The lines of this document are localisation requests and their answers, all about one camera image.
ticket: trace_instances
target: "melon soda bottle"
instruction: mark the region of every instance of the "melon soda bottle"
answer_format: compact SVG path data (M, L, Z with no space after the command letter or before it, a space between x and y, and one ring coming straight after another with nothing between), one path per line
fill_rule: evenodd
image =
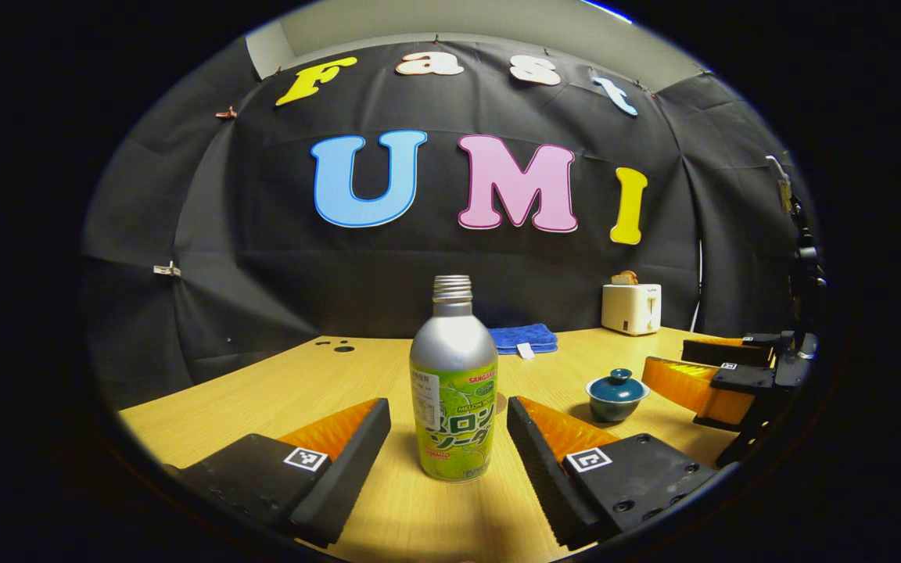
M440 481L471 481L489 467L498 352L472 314L468 275L433 279L433 316L412 339L410 363L419 464Z

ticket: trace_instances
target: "green label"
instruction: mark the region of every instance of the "green label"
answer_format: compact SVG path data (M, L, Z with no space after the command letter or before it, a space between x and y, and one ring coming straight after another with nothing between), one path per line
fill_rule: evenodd
M410 371L423 471L444 481L482 475L493 446L497 364L467 371L411 366Z

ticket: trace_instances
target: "letter m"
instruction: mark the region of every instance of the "letter m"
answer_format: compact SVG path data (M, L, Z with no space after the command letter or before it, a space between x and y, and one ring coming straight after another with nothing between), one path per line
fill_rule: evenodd
M571 150L543 144L537 147L526 170L521 171L503 140L489 135L466 135L458 140L471 158L468 208L458 214L465 228L496 228L503 217L493 208L493 191L519 227L540 195L540 208L533 226L541 231L570 232L578 227L569 194L569 165L576 159Z

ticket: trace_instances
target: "teacup lid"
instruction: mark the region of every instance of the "teacup lid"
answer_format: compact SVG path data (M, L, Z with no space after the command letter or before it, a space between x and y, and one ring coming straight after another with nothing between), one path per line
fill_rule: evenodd
M632 377L631 370L625 368L611 370L610 377L599 378L590 385L590 395L600 400L611 400L613 403L643 398L646 395L646 388L630 377Z

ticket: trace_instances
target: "wooden table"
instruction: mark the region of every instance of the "wooden table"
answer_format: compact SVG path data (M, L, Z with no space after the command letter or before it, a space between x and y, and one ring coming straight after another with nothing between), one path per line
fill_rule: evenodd
M647 356L678 360L696 332L662 328L629 336L607 328L560 332L558 352L532 360L500 356L498 392L532 400L590 420L585 387L612 368L641 377ZM353 352L334 349L339 341ZM329 345L316 346L316 342ZM322 336L191 389L129 407L121 416L160 462L186 467L256 432L276 438L351 405L385 396L391 432L339 542L328 553L348 561L537 563L571 554L555 544L537 497L507 432L507 413L496 414L493 462L482 478L448 484L418 466L412 421L410 339ZM713 466L735 438L691 423L694 413L651 393L618 425L615 436L650 432L698 462Z

